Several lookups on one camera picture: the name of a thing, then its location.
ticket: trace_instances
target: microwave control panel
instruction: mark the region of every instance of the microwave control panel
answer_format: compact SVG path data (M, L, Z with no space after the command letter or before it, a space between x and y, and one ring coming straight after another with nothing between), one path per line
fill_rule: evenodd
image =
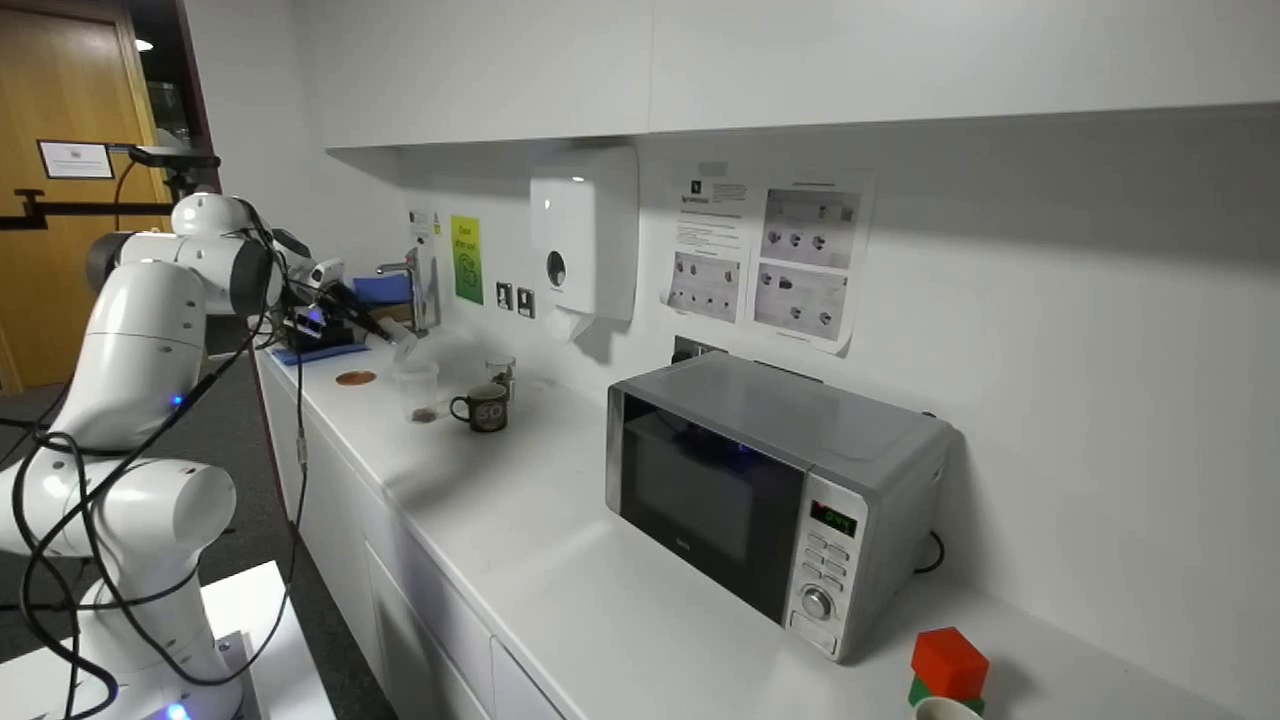
M816 654L844 661L868 505L832 479L807 476L795 528L786 629Z

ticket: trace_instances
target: red object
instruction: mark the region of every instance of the red object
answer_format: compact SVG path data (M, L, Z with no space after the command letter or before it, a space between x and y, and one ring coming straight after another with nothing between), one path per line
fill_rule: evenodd
M918 637L912 672L932 697L981 700L988 670L988 656L976 654L957 629Z

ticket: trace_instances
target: wall-mounted dispenser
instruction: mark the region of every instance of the wall-mounted dispenser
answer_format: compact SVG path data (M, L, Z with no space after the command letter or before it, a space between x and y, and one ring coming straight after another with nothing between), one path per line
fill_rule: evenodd
M635 304L642 168L633 153L562 166L527 180L534 247L547 276L547 329L629 323Z

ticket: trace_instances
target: microwave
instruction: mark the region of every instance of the microwave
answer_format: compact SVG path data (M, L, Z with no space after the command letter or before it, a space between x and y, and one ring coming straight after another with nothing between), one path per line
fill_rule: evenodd
M912 580L957 433L707 351L608 390L629 526L838 666Z

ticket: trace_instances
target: kitchen counter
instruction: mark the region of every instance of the kitchen counter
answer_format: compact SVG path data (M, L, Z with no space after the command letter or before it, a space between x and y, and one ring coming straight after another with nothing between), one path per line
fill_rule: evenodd
M379 381L338 385L353 368ZM260 377L298 381L269 351ZM828 666L604 509L604 403L515 377L510 433L474 438L448 420L454 385L423 391L431 424L410 420L414 391L388 351L309 366L314 443L353 457L350 479L388 505L566 717L893 720L909 717L918 632L943 623L992 656L996 720L1226 717L948 575L918 580L855 666Z

